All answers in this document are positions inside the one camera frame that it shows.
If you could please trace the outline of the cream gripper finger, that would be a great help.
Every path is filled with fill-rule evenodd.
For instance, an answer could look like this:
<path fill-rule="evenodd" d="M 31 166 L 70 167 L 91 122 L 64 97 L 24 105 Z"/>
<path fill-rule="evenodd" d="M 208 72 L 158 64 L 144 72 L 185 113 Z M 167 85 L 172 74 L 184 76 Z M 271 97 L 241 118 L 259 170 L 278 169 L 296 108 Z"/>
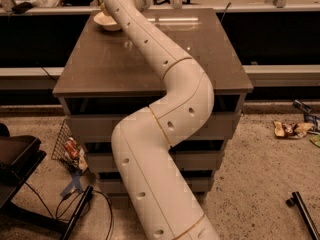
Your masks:
<path fill-rule="evenodd" d="M 101 8 L 101 11 L 103 12 L 104 15 L 111 16 L 109 11 L 105 7 L 105 4 L 101 4 L 100 8 Z"/>

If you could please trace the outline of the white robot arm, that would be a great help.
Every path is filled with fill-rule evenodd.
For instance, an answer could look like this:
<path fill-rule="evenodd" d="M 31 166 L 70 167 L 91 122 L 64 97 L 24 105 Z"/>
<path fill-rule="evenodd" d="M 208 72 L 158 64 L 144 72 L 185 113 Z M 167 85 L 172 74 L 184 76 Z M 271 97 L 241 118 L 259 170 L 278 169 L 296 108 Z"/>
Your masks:
<path fill-rule="evenodd" d="M 169 154 L 209 119 L 213 86 L 199 63 L 142 15 L 150 4 L 104 0 L 166 88 L 116 125 L 113 156 L 148 240 L 220 240 Z"/>

